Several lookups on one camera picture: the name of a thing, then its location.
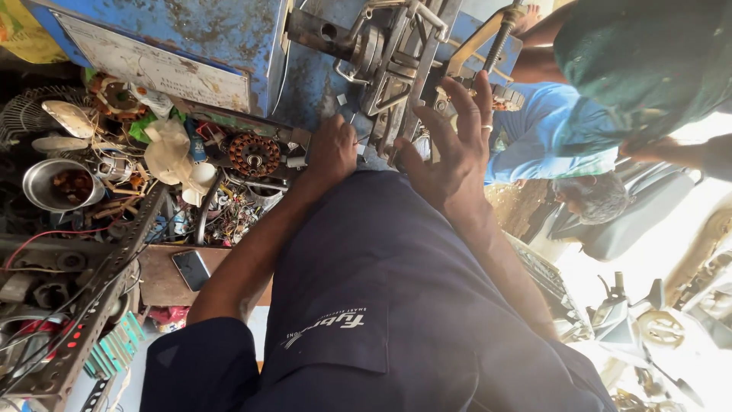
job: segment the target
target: metal shelf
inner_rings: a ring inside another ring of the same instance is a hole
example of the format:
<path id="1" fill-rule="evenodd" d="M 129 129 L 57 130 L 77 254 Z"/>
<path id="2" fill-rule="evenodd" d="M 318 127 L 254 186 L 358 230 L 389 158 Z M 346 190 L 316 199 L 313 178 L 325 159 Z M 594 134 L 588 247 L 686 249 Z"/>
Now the metal shelf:
<path id="1" fill-rule="evenodd" d="M 71 393 L 77 377 L 94 343 L 99 339 L 102 329 L 107 323 L 112 306 L 119 299 L 127 279 L 132 275 L 131 265 L 125 269 L 128 273 L 115 276 L 124 268 L 124 264 L 142 247 L 155 217 L 168 198 L 168 187 L 158 183 L 145 196 L 135 220 L 130 222 L 128 232 L 116 245 L 109 259 L 105 260 L 97 276 L 88 284 L 87 291 L 76 303 L 77 310 L 85 307 L 108 283 L 99 301 L 92 307 L 79 323 L 78 332 L 70 334 L 56 351 L 56 356 L 39 372 L 25 377 L 15 388 L 8 392 L 8 397 L 31 398 L 29 401 L 37 407 L 48 411 L 62 412 L 66 400 Z"/>

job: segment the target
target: hand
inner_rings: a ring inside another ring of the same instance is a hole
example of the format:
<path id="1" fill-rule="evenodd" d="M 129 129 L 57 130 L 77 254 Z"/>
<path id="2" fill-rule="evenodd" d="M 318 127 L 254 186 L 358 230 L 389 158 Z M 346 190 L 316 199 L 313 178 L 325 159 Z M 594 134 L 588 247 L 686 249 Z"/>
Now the hand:
<path id="1" fill-rule="evenodd" d="M 310 158 L 300 180 L 325 193 L 356 170 L 356 129 L 336 114 L 310 137 Z"/>
<path id="2" fill-rule="evenodd" d="M 631 143 L 632 142 L 630 140 L 624 141 L 623 144 L 620 146 L 620 154 L 624 155 L 624 156 L 630 156 L 630 158 L 633 159 L 633 161 L 637 161 L 637 162 L 664 161 L 664 159 L 660 153 L 661 150 L 664 147 L 673 147 L 673 146 L 679 145 L 679 143 L 676 140 L 673 140 L 671 137 L 666 136 L 663 139 L 656 141 L 655 143 L 647 144 L 646 146 L 643 146 L 638 150 L 630 152 L 628 150 L 628 146 L 630 146 Z"/>
<path id="3" fill-rule="evenodd" d="M 412 188 L 453 226 L 462 219 L 471 220 L 476 213 L 490 207 L 483 193 L 483 179 L 488 167 L 488 138 L 493 123 L 493 94 L 488 74 L 481 70 L 475 78 L 476 97 L 452 78 L 441 82 L 457 111 L 457 134 L 448 119 L 431 108 L 420 106 L 414 113 L 430 131 L 440 152 L 439 163 L 427 165 L 411 142 L 399 138 L 395 146 L 401 150 L 402 164 Z"/>

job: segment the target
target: metal plate label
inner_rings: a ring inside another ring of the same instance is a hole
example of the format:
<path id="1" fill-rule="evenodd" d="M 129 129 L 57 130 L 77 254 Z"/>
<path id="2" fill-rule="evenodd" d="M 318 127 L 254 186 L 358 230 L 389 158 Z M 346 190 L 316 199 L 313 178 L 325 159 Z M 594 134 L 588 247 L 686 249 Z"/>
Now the metal plate label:
<path id="1" fill-rule="evenodd" d="M 249 112 L 249 74 L 239 76 L 53 13 L 95 69 L 211 106 Z"/>

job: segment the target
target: wooden board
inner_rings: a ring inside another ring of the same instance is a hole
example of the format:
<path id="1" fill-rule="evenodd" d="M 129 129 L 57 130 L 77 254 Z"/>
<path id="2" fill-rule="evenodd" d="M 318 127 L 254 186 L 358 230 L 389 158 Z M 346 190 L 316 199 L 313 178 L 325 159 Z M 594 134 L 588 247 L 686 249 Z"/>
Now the wooden board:
<path id="1" fill-rule="evenodd" d="M 182 251 L 197 250 L 203 263 L 214 273 L 231 248 L 191 245 L 150 245 L 140 254 L 140 292 L 143 304 L 148 306 L 190 306 L 197 292 L 188 289 L 172 256 Z M 269 306 L 272 300 L 272 281 L 257 306 Z"/>

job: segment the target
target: smartphone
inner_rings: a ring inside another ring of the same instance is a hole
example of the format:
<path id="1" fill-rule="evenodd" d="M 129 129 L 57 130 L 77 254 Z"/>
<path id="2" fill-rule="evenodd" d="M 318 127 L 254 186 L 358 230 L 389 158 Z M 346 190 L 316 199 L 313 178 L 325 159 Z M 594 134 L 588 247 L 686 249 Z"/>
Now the smartphone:
<path id="1" fill-rule="evenodd" d="M 174 254 L 173 263 L 176 264 L 178 272 L 181 273 L 188 288 L 193 292 L 201 290 L 203 284 L 211 277 L 209 269 L 203 263 L 201 255 L 196 250 L 182 251 Z"/>

